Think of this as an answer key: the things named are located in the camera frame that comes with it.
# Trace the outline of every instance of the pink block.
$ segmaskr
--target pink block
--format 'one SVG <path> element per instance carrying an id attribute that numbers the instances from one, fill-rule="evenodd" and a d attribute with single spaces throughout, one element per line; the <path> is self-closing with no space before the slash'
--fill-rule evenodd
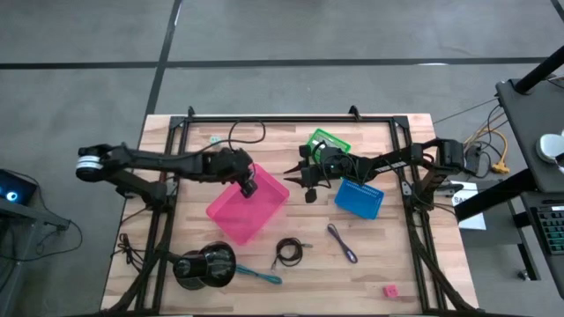
<path id="1" fill-rule="evenodd" d="M 383 289 L 384 289 L 384 295 L 386 295 L 387 298 L 394 299 L 397 297 L 397 295 L 399 295 L 397 291 L 397 287 L 394 284 L 384 286 Z"/>

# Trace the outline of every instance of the floor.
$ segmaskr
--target floor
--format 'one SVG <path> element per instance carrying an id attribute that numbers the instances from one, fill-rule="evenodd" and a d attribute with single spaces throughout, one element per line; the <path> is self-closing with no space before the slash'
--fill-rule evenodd
<path id="1" fill-rule="evenodd" d="M 16 315 L 100 306 L 123 199 L 74 176 L 78 147 L 135 146 L 146 114 L 188 106 L 200 114 L 342 114 L 356 105 L 438 120 L 491 99 L 495 83 L 523 76 L 561 46 L 562 18 L 558 0 L 0 1 L 0 167 L 37 178 L 48 206 L 85 236 L 78 251 L 28 264 Z M 359 60 L 257 67 L 294 59 Z M 215 60 L 259 62 L 210 67 Z M 167 61 L 200 63 L 165 68 Z M 463 141 L 494 105 L 438 123 L 437 135 Z M 501 130 L 508 166 L 519 171 L 515 138 L 508 125 Z M 481 308 L 543 316 L 564 309 L 528 234 L 542 281 L 515 279 L 523 266 L 516 247 L 466 250 Z M 48 250 L 77 238 L 54 237 Z"/>

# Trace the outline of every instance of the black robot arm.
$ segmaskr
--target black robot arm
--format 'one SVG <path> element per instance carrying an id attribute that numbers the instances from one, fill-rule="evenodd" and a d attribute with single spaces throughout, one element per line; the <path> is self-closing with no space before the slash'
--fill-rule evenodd
<path id="1" fill-rule="evenodd" d="M 424 150 L 436 147 L 436 158 L 426 159 Z M 319 161 L 315 153 L 319 151 Z M 433 205 L 434 191 L 442 182 L 453 174 L 464 170 L 464 147 L 456 140 L 436 138 L 423 144 L 412 144 L 403 149 L 392 151 L 376 158 L 359 157 L 348 154 L 339 148 L 329 147 L 321 142 L 313 149 L 308 145 L 300 147 L 300 156 L 304 158 L 298 165 L 285 173 L 301 172 L 301 178 L 286 178 L 307 188 L 306 202 L 312 203 L 316 199 L 314 187 L 330 188 L 329 180 L 341 177 L 363 185 L 373 180 L 378 174 L 397 170 L 404 166 L 422 166 L 427 169 L 425 178 L 414 184 L 413 204 L 429 210 Z"/>
<path id="2" fill-rule="evenodd" d="M 167 198 L 163 182 L 149 182 L 127 168 L 176 173 L 180 177 L 199 182 L 234 183 L 241 193 L 251 197 L 256 190 L 249 166 L 252 158 L 243 150 L 223 148 L 220 151 L 196 151 L 182 155 L 166 155 L 151 151 L 128 149 L 125 144 L 99 144 L 78 150 L 77 177 L 82 181 L 109 181 L 121 195 L 141 195 L 145 203 L 160 205 Z"/>

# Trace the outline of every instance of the white paper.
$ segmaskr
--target white paper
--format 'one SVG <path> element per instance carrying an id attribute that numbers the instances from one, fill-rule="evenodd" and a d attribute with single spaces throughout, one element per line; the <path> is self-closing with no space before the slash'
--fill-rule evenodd
<path id="1" fill-rule="evenodd" d="M 451 183 L 461 184 L 464 186 L 463 190 L 459 190 L 456 194 L 452 196 L 453 206 L 458 205 L 459 203 L 465 201 L 466 199 L 478 193 L 478 188 L 476 187 L 476 183 L 470 183 L 465 181 L 451 181 Z M 486 221 L 484 220 L 484 214 L 479 213 L 474 217 L 469 217 L 468 219 L 458 223 L 458 227 L 461 229 L 485 230 Z"/>

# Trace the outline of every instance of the wooden tabletop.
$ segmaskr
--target wooden tabletop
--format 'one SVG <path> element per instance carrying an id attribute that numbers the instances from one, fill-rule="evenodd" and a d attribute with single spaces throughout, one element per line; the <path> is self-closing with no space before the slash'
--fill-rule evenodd
<path id="1" fill-rule="evenodd" d="M 413 142 L 422 143 L 434 138 L 429 114 L 406 115 L 409 117 Z M 169 117 L 150 115 L 147 118 L 141 150 L 164 151 Z M 196 151 L 206 146 L 210 136 L 225 139 L 229 128 L 231 123 L 191 123 L 187 151 Z M 335 205 L 333 199 L 340 181 L 331 182 L 333 189 L 318 188 L 315 203 L 306 204 L 304 189 L 282 180 L 282 172 L 294 167 L 301 159 L 298 146 L 305 144 L 317 128 L 325 129 L 351 144 L 351 153 L 374 157 L 392 151 L 388 124 L 267 123 L 266 128 L 264 141 L 260 144 L 244 144 L 243 148 L 256 163 L 290 190 L 286 206 L 279 210 L 248 245 L 237 246 L 205 214 L 208 205 L 227 185 L 181 181 L 171 252 L 184 254 L 189 250 L 199 250 L 210 242 L 224 240 L 234 248 L 239 264 L 270 274 L 275 246 L 279 240 L 297 237 L 314 247 L 304 249 L 303 260 L 296 267 L 277 266 L 276 274 L 283 279 L 282 285 L 236 274 L 224 288 L 205 287 L 200 291 L 187 291 L 174 280 L 171 265 L 168 265 L 161 313 L 420 312 L 404 207 L 394 173 L 383 173 L 368 183 L 385 193 L 376 220 L 356 217 Z M 262 129 L 258 124 L 241 124 L 235 129 L 233 138 L 251 140 L 257 139 L 261 134 Z M 158 178 L 156 172 L 136 171 L 136 174 L 149 181 Z M 132 199 L 127 202 L 123 216 L 127 217 L 141 208 L 141 200 Z M 442 271 L 464 299 L 477 306 L 454 216 L 443 210 L 433 210 L 430 214 L 434 244 Z M 150 218 L 150 211 L 143 212 L 122 226 L 120 232 L 128 233 L 134 247 L 145 248 Z M 328 234 L 326 227 L 329 223 L 337 227 L 345 243 L 356 253 L 359 258 L 357 264 L 346 260 L 339 244 Z M 126 265 L 124 255 L 117 254 L 109 271 L 102 308 L 112 306 L 136 275 L 135 269 Z M 434 292 L 428 271 L 426 280 L 433 303 Z M 153 282 L 154 278 L 150 283 L 149 295 L 152 294 Z M 382 287 L 390 284 L 397 286 L 398 298 L 388 299 L 384 296 Z"/>

